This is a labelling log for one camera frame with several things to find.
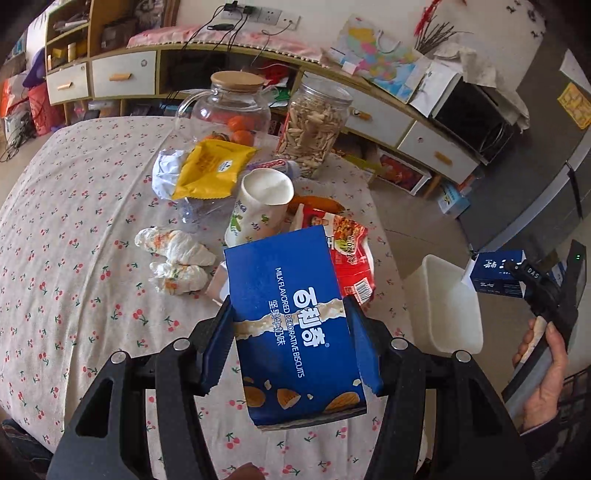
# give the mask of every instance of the cherry print tablecloth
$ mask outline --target cherry print tablecloth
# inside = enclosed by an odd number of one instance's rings
[[[177,224],[176,206],[154,196],[150,174],[159,150],[183,146],[168,118],[81,122],[45,143],[0,210],[0,406],[51,451],[113,351],[158,352],[218,310],[200,293],[156,293],[147,280],[157,259],[134,245],[142,228]],[[412,340],[367,180],[331,156],[319,181],[299,180],[296,190],[335,198],[369,228],[376,295],[368,313]],[[199,233],[219,260],[227,222],[212,215]],[[219,385],[196,401],[220,478],[253,462],[270,478],[343,480],[363,478],[379,432],[384,400],[366,396],[366,415],[261,433],[248,417],[234,345]],[[146,429],[154,476],[165,478],[156,401],[148,392]]]

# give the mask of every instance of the orange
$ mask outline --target orange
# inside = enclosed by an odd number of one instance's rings
[[[240,130],[252,130],[255,128],[255,122],[252,118],[244,115],[233,116],[228,120],[228,128],[230,132],[238,132]]]
[[[251,147],[255,143],[255,136],[248,130],[238,130],[232,134],[230,137],[230,142]]]

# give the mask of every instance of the blue biscuit box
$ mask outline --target blue biscuit box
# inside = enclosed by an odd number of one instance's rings
[[[366,413],[322,226],[225,251],[248,413],[262,430]]]
[[[476,291],[523,298],[525,284],[514,279],[505,269],[505,260],[521,263],[525,260],[525,253],[523,250],[499,250],[478,254],[470,274]]]

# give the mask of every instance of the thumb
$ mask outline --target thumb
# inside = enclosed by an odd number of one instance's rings
[[[558,397],[562,390],[564,373],[569,364],[569,356],[566,353],[564,339],[553,322],[548,324],[545,334],[552,354],[552,365],[550,365],[540,387],[544,392]]]

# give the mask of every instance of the power outlet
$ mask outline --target power outlet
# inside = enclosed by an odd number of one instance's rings
[[[243,8],[242,5],[238,5],[238,9],[236,9],[232,12],[226,12],[224,10],[221,14],[221,17],[224,20],[240,20],[241,18],[243,18],[242,8]]]
[[[267,25],[277,25],[280,16],[281,10],[277,10],[276,8],[261,7],[261,13],[259,14],[257,22]]]
[[[294,15],[283,10],[283,12],[281,12],[281,15],[279,15],[277,27],[280,29],[287,27],[287,30],[295,30],[297,28],[298,22],[300,21],[300,18],[301,17],[299,15]]]

